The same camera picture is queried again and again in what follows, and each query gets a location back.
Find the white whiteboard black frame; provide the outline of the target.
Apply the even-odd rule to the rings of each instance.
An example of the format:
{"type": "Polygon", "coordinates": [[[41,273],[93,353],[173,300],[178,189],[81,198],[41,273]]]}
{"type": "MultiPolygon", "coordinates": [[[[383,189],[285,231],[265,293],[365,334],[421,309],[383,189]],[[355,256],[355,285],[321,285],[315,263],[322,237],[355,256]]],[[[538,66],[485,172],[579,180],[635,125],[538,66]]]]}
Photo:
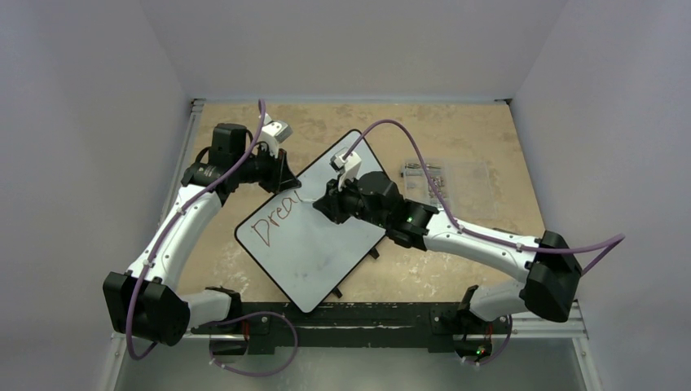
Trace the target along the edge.
{"type": "Polygon", "coordinates": [[[297,178],[301,187],[272,196],[235,229],[235,239],[303,313],[313,311],[384,238],[378,226],[353,217],[329,221],[299,199],[318,199],[336,178],[330,160],[360,136],[339,138],[297,178]]]}

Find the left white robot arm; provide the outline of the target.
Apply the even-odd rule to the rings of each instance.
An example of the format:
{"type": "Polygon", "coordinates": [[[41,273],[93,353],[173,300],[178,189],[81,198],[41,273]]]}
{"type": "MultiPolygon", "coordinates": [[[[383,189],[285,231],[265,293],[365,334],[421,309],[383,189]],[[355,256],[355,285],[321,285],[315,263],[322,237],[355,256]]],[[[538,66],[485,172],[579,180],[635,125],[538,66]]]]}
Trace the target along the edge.
{"type": "Polygon", "coordinates": [[[240,328],[238,292],[206,288],[181,296],[176,289],[201,234],[239,185],[256,183],[272,194],[300,187],[280,146],[292,132],[277,120],[256,135],[239,124],[214,127],[210,146],[185,170],[174,206],[151,242],[126,272],[111,272],[103,282],[115,332],[173,346],[207,323],[224,333],[240,328]]]}

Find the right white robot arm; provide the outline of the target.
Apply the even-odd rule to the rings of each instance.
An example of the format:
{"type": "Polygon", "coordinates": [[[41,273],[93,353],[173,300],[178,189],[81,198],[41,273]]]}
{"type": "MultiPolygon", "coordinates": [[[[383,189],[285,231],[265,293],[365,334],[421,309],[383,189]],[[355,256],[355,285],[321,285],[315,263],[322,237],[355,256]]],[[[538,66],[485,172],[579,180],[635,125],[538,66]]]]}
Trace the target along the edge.
{"type": "Polygon", "coordinates": [[[401,247],[463,257],[508,275],[508,282],[467,290],[457,310],[459,324],[467,331],[526,311],[555,323],[570,317],[583,270],[556,232],[545,231],[536,238],[463,222],[406,199],[379,171],[347,180],[342,187],[330,180],[313,207],[336,224],[353,217],[378,226],[401,247]]]}

